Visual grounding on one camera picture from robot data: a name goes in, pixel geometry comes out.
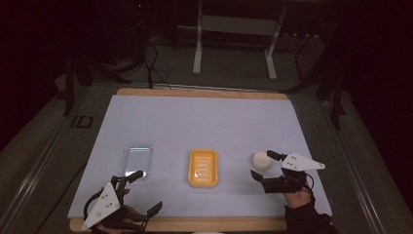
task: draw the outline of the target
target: orange plastic container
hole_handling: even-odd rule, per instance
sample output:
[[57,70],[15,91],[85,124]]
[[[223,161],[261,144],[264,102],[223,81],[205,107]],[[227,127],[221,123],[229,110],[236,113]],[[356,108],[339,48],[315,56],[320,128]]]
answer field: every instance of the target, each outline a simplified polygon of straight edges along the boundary
[[189,158],[189,183],[195,187],[214,187],[218,182],[218,156],[211,149],[194,149]]

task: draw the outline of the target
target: wire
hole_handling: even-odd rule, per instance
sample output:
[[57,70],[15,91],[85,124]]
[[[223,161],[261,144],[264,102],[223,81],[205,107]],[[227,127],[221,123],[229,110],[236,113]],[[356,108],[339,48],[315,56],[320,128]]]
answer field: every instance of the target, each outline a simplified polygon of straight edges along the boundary
[[[168,78],[169,78],[169,74],[167,74],[166,72],[164,72],[164,71],[160,71],[160,70],[158,70],[158,69],[156,69],[155,68],[155,62],[156,62],[156,59],[157,59],[157,57],[158,57],[158,50],[154,47],[154,46],[152,46],[150,43],[148,43],[148,46],[150,47],[150,48],[152,48],[153,50],[154,50],[154,52],[155,52],[155,57],[153,58],[153,60],[152,60],[152,62],[149,60],[149,58],[145,58],[145,60],[144,60],[144,62],[145,62],[145,64],[146,64],[146,68],[148,69],[148,84],[149,84],[149,89],[153,89],[153,84],[154,84],[154,82],[153,82],[153,80],[152,80],[152,71],[155,71],[155,73],[157,74],[157,76],[161,79],[161,82],[163,82],[163,83],[165,83],[165,84],[167,84],[167,86],[170,88],[170,89],[172,89],[172,87],[169,85],[169,83],[167,82],[167,80],[168,80]],[[159,73],[164,73],[164,74],[167,74],[167,78],[165,79],[165,78],[163,78]]]
[[306,174],[306,176],[308,176],[308,177],[311,179],[311,181],[312,181],[312,184],[311,184],[311,188],[310,188],[310,190],[311,190],[311,191],[313,191],[313,187],[314,187],[314,179],[313,179],[313,177],[312,177],[311,175],[309,175],[309,174]]
[[63,199],[64,195],[66,195],[67,190],[69,190],[70,186],[72,185],[73,181],[76,179],[76,177],[80,174],[80,172],[86,168],[87,164],[84,164],[79,171],[77,171],[77,173],[72,177],[72,179],[70,179],[69,184],[66,186],[66,188],[64,189],[64,191],[61,193],[60,197],[58,198],[57,202],[55,203],[55,205],[52,207],[52,209],[49,211],[48,215],[46,215],[46,217],[43,219],[42,223],[40,223],[39,227],[37,227],[36,231],[33,232],[33,234],[39,233],[39,231],[43,228],[43,226],[46,224],[46,222],[48,221],[49,217],[52,215],[52,213],[55,211],[55,209],[57,208],[58,204],[60,204],[61,200]]
[[91,204],[91,202],[92,202],[94,199],[98,198],[102,192],[103,192],[103,188],[100,189],[100,191],[96,192],[94,195],[92,195],[92,197],[91,197],[91,198],[88,200],[88,202],[85,204],[85,207],[83,208],[83,217],[84,217],[84,220],[86,220],[86,218],[88,218],[88,208],[89,208],[89,205]]

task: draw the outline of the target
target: metal stand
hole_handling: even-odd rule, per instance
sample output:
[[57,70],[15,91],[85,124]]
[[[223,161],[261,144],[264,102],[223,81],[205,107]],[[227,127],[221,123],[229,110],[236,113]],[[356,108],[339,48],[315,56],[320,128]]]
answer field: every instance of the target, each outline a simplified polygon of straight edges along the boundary
[[282,8],[278,20],[266,20],[204,16],[203,0],[199,0],[198,4],[197,48],[195,51],[194,68],[192,71],[194,75],[201,74],[201,63],[203,56],[202,33],[203,30],[209,30],[272,36],[271,45],[264,51],[264,56],[267,62],[270,80],[277,80],[276,69],[273,61],[273,52],[276,47],[277,39],[280,36],[280,30],[286,13],[286,7]]

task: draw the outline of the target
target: black cable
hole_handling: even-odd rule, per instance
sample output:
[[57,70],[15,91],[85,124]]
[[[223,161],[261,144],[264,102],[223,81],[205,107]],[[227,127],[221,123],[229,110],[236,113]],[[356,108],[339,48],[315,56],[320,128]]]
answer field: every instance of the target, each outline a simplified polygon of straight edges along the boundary
[[151,75],[151,73],[152,73],[152,64],[149,65],[146,60],[145,60],[145,63],[146,63],[146,68],[148,70],[148,86],[149,86],[149,89],[153,89],[154,85],[152,83],[152,75]]
[[154,50],[154,52],[155,52],[155,57],[154,57],[154,59],[153,59],[153,61],[152,61],[152,65],[153,65],[153,64],[155,64],[156,58],[158,57],[158,50],[157,50],[154,46],[152,46],[150,43],[148,43],[148,46],[149,46],[150,48],[152,48],[152,49]]
[[76,177],[79,175],[79,173],[86,168],[87,164],[84,164],[79,171],[77,171],[77,173],[72,177],[72,179],[70,179],[69,184],[66,186],[66,188],[64,189],[64,191],[61,193],[60,197],[58,198],[57,202],[55,203],[55,205],[52,207],[52,209],[49,211],[48,215],[46,215],[46,217],[43,219],[42,223],[40,223],[39,227],[37,227],[36,231],[33,232],[33,234],[39,233],[39,231],[43,228],[43,226],[46,224],[46,222],[48,221],[49,217],[52,215],[52,213],[55,211],[55,209],[57,208],[58,204],[60,204],[61,200],[63,199],[64,195],[66,195],[67,190],[69,190],[70,186],[72,185],[73,181],[76,179]]
[[313,187],[314,187],[314,179],[313,179],[313,177],[312,177],[311,175],[309,175],[309,174],[306,174],[306,176],[308,176],[308,177],[311,179],[311,181],[312,181],[312,185],[311,185],[310,190],[311,190],[311,191],[313,191]]
[[309,192],[313,194],[313,190],[307,184],[304,184],[303,187],[307,188],[307,190],[309,190]]
[[[168,86],[168,88],[171,90],[172,87],[171,87],[171,86],[169,85],[169,83],[167,82],[167,80],[169,79],[169,74],[167,74],[165,71],[160,71],[160,70],[156,69],[155,67],[154,67],[154,71],[155,71],[155,73],[158,75],[158,77],[161,79],[160,82],[155,82],[155,83],[159,83],[159,84],[164,83],[164,84],[166,84],[166,85]],[[166,75],[167,75],[167,78],[162,77],[162,76],[159,74],[159,72],[162,72],[162,73],[166,74]]]
[[94,199],[98,198],[102,192],[103,192],[103,188],[100,189],[100,191],[96,192],[96,193],[88,200],[88,202],[85,204],[85,207],[83,208],[83,217],[84,217],[84,220],[86,220],[86,218],[88,218],[88,208],[89,208],[89,205],[91,204],[91,202],[92,202]]

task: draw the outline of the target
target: gray floor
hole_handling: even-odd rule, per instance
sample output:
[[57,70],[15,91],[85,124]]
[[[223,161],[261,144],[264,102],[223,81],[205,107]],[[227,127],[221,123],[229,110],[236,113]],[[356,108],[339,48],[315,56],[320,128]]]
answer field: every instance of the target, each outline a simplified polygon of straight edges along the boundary
[[[268,79],[262,44],[223,46],[206,41],[202,72],[193,76],[195,47],[191,35],[183,36],[177,44],[165,43],[162,37],[151,42],[157,48],[155,68],[172,89],[277,92],[300,82],[294,55],[303,41],[297,38],[283,36],[277,44],[273,56],[279,75],[277,82]],[[306,70],[314,64],[321,50],[322,43],[313,39],[300,57]],[[155,51],[149,48],[147,57],[153,60]],[[147,86],[145,67],[124,75],[133,80],[129,87]],[[158,81],[157,89],[168,88],[155,72],[153,78]],[[67,218],[71,199],[110,97],[120,87],[125,86],[99,76],[91,87],[77,85],[76,104],[69,116],[62,116],[63,101],[51,100],[1,152],[1,227],[8,227],[1,233],[35,233],[39,227],[39,233],[71,233]],[[329,106],[317,101],[314,95],[316,89],[314,85],[288,97],[296,109],[313,157],[329,165],[319,174],[333,211],[333,223],[341,233],[413,233],[412,215],[349,95],[344,93],[343,96],[347,115],[341,116],[342,130],[337,132],[329,121]],[[71,128],[76,115],[93,116],[92,127]],[[47,161],[36,164],[42,158]],[[31,171],[33,168],[43,169],[42,173]],[[40,180],[30,183],[29,177]],[[25,194],[19,193],[22,184],[26,184],[24,188],[28,192]]]

